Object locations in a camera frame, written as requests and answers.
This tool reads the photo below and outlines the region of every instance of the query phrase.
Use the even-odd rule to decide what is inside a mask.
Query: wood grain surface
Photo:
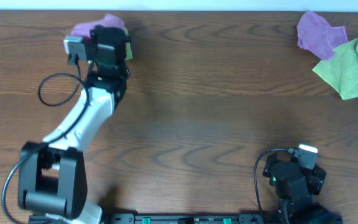
[[[0,11],[0,196],[22,145],[40,141],[75,100],[48,108],[43,77],[75,73],[62,40],[105,11]],[[342,101],[296,45],[302,12],[114,12],[132,36],[127,94],[86,155],[88,198],[139,213],[256,210],[253,165],[264,150],[318,147],[328,172],[314,199],[358,223],[358,98]],[[358,37],[358,13],[321,13]],[[58,101],[73,81],[43,91]],[[259,174],[264,162],[260,163]],[[260,175],[262,207],[276,209]],[[7,201],[15,217],[17,176]],[[0,206],[0,223],[7,222]]]

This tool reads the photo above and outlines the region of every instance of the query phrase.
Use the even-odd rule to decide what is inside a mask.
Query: black cable
[[[45,105],[50,105],[48,103],[45,103],[43,100],[42,100],[42,97],[40,97],[40,90],[42,88],[42,86],[44,85],[44,83],[51,79],[51,78],[55,78],[55,77],[58,77],[58,76],[66,76],[66,77],[71,77],[71,78],[74,78],[76,80],[78,80],[79,84],[82,85],[83,89],[85,90],[85,94],[86,94],[86,99],[85,99],[85,105],[84,105],[84,108],[81,110],[81,113],[78,115],[77,119],[74,120],[74,122],[70,125],[70,127],[68,127],[68,129],[62,133],[61,135],[57,136],[56,138],[52,139],[51,141],[49,142],[43,142],[42,144],[40,144],[38,147],[36,147],[35,149],[33,149],[31,152],[29,152],[27,155],[25,155],[23,158],[21,158],[16,164],[15,166],[12,168],[11,172],[9,173],[8,177],[6,177],[6,180],[5,180],[5,184],[4,184],[4,187],[2,188],[2,194],[1,194],[1,206],[2,206],[2,210],[4,211],[5,215],[8,217],[8,219],[10,219],[10,221],[14,222],[14,223],[19,223],[19,221],[17,221],[10,213],[9,211],[7,210],[7,207],[6,207],[6,191],[7,191],[7,187],[12,179],[12,176],[14,175],[15,171],[25,162],[27,161],[28,159],[30,159],[30,157],[34,154],[34,153],[37,153],[39,152],[40,150],[44,149],[45,147],[47,147],[50,143],[53,143],[59,139],[61,139],[62,137],[66,136],[74,127],[75,125],[80,121],[80,119],[82,118],[82,116],[85,114],[85,111],[86,109],[88,109],[89,107],[89,104],[90,104],[90,92],[89,92],[89,89],[87,89],[85,83],[81,80],[81,75],[80,75],[80,67],[79,65],[77,64],[77,68],[78,68],[78,77],[75,76],[75,75],[72,75],[72,74],[69,74],[69,73],[56,73],[56,74],[53,74],[53,75],[50,75],[48,77],[46,77],[45,79],[42,80],[42,82],[40,83],[40,86],[39,86],[39,98],[41,100],[41,102],[43,102],[43,104]],[[75,91],[73,92],[73,94],[71,94],[71,96],[68,98],[68,100],[70,100],[73,95],[75,94]]]
[[[259,192],[258,192],[258,183],[256,181],[256,168],[258,166],[258,162],[260,161],[260,159],[268,154],[268,153],[271,153],[271,152],[277,152],[277,151],[286,151],[288,152],[289,149],[271,149],[271,150],[268,150],[268,151],[265,151],[263,153],[261,153],[261,155],[258,157],[258,159],[256,160],[255,162],[255,166],[254,166],[254,184],[255,184],[255,192],[256,192],[256,200],[258,201],[258,208],[259,208],[259,213],[260,213],[260,216],[262,217],[262,219],[264,219],[264,212],[262,210],[262,207],[260,206],[260,200],[259,200]]]
[[[284,217],[285,217],[285,222],[287,223],[287,224],[290,224],[290,221],[288,220],[288,204],[289,204],[289,200],[287,199],[287,200],[285,200],[284,201],[284,204],[283,204],[283,206],[284,206]]]
[[[77,70],[78,70],[78,78],[81,79],[81,69],[80,69],[80,65],[77,63],[76,64],[77,66]],[[67,74],[67,75],[71,75],[71,74],[68,74],[68,73],[56,73],[55,75],[57,74]],[[40,85],[38,86],[38,99],[41,101],[41,103],[47,105],[47,106],[60,106],[60,105],[63,105],[67,102],[69,102],[74,96],[75,96],[75,93],[77,92],[78,90],[78,87],[80,87],[80,83],[77,84],[77,86],[75,87],[73,93],[65,100],[59,102],[59,103],[47,103],[44,101],[44,99],[42,99],[42,96],[41,96],[41,89],[42,87],[44,86],[45,82],[48,81],[50,78],[45,78],[41,81]]]

